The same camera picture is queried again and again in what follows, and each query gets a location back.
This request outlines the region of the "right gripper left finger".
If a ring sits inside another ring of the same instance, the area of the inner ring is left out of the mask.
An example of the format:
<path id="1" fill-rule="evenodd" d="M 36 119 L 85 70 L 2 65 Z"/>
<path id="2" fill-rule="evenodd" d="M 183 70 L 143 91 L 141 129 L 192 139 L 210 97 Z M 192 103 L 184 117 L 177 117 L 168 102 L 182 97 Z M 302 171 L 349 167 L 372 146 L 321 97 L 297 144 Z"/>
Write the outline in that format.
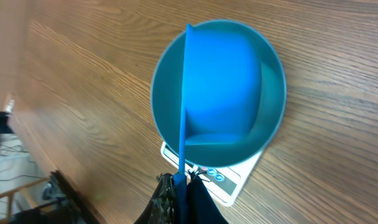
<path id="1" fill-rule="evenodd" d="M 135 224 L 174 224 L 176 191 L 172 174 L 157 176 L 158 186 Z"/>

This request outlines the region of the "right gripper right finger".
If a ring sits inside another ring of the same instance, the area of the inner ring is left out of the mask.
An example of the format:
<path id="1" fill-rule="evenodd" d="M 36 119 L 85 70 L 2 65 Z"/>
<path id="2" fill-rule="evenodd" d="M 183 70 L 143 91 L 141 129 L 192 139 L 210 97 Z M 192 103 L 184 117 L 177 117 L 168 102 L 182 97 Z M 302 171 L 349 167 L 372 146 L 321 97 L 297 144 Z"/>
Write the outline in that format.
<path id="1" fill-rule="evenodd" d="M 222 216 L 203 180 L 195 172 L 190 172 L 187 185 L 188 222 L 192 224 L 228 224 Z"/>

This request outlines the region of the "blue plastic measuring scoop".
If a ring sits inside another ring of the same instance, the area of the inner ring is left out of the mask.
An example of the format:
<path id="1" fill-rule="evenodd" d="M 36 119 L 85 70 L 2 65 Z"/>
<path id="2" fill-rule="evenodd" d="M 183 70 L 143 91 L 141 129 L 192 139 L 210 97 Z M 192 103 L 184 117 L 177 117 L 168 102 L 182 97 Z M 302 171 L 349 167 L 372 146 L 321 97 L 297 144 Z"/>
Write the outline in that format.
<path id="1" fill-rule="evenodd" d="M 260 63 L 242 34 L 187 25 L 182 73 L 177 215 L 187 221 L 185 146 L 230 145 L 251 131 L 259 107 Z"/>

